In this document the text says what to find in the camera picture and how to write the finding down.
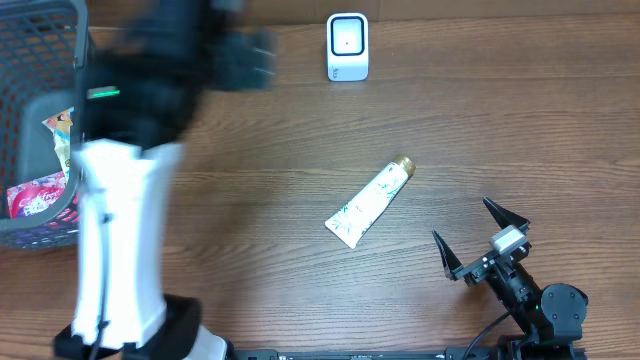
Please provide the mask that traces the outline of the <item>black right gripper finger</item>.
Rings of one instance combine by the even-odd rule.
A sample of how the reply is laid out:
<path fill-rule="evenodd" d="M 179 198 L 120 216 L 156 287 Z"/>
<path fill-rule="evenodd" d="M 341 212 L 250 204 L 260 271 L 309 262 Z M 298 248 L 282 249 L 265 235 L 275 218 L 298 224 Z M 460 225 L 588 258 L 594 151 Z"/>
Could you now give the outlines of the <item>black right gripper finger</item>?
<path fill-rule="evenodd" d="M 440 252 L 445 276 L 457 278 L 457 273 L 463 269 L 462 263 L 437 231 L 433 230 L 432 235 Z"/>
<path fill-rule="evenodd" d="M 523 234 L 528 233 L 530 226 L 530 221 L 528 219 L 501 207 L 489 197 L 483 198 L 483 204 L 501 229 L 505 229 L 508 226 L 514 226 Z"/>

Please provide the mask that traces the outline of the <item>white floral cream tube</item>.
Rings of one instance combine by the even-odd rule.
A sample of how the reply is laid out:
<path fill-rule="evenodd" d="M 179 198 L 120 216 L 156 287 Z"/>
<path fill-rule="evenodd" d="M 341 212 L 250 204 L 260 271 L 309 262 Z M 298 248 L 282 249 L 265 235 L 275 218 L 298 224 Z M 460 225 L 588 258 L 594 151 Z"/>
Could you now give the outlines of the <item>white floral cream tube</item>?
<path fill-rule="evenodd" d="M 325 227 L 354 249 L 413 176 L 416 165 L 405 155 L 388 163 L 359 193 L 325 221 Z"/>

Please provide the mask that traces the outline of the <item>yellow orange snack bag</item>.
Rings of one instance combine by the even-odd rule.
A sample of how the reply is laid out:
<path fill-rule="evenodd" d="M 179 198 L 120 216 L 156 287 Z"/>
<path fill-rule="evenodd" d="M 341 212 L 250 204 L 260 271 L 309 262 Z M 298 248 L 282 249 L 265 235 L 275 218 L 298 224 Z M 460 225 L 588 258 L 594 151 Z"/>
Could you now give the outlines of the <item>yellow orange snack bag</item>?
<path fill-rule="evenodd" d="M 60 162 L 61 171 L 69 179 L 71 170 L 71 127 L 73 126 L 71 107 L 44 120 L 42 124 L 52 132 L 54 152 Z"/>

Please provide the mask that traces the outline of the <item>red purple tissue pack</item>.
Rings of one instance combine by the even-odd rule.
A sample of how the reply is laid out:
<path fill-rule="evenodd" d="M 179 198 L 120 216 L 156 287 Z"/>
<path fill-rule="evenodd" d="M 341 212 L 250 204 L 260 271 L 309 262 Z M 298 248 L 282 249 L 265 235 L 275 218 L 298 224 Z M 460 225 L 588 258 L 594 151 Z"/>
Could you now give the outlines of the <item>red purple tissue pack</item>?
<path fill-rule="evenodd" d="M 15 220 L 32 217 L 60 205 L 68 180 L 63 171 L 46 175 L 26 183 L 9 187 L 6 190 L 6 203 L 1 208 L 1 218 Z M 79 212 L 76 209 L 79 196 L 77 194 L 60 210 L 55 217 L 44 223 L 45 226 L 55 228 L 63 224 L 79 222 Z"/>

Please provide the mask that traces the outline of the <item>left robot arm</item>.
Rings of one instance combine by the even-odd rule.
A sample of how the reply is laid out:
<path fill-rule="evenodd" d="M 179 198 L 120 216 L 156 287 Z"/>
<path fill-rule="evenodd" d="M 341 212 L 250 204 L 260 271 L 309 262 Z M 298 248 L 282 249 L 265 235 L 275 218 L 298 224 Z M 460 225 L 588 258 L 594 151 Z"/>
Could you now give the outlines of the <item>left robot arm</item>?
<path fill-rule="evenodd" d="M 82 73 L 71 148 L 81 175 L 78 294 L 53 341 L 64 359 L 231 359 L 192 297 L 162 286 L 162 247 L 181 135 L 203 92 L 263 89 L 272 37 L 243 33 L 240 1 L 157 1 Z"/>

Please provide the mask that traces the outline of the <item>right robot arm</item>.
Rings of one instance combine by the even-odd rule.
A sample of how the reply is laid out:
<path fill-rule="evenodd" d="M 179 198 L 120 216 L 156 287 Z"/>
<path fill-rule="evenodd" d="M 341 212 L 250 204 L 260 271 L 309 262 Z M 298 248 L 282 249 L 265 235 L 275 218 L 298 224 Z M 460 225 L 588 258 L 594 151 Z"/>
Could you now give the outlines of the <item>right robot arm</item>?
<path fill-rule="evenodd" d="M 437 233 L 445 275 L 472 287 L 485 282 L 506 313 L 498 317 L 466 347 L 448 347 L 445 359 L 584 359 L 586 351 L 574 343 L 582 338 L 588 296 L 565 283 L 539 287 L 521 264 L 531 249 L 530 221 L 488 197 L 483 203 L 500 227 L 491 249 L 465 266 Z"/>

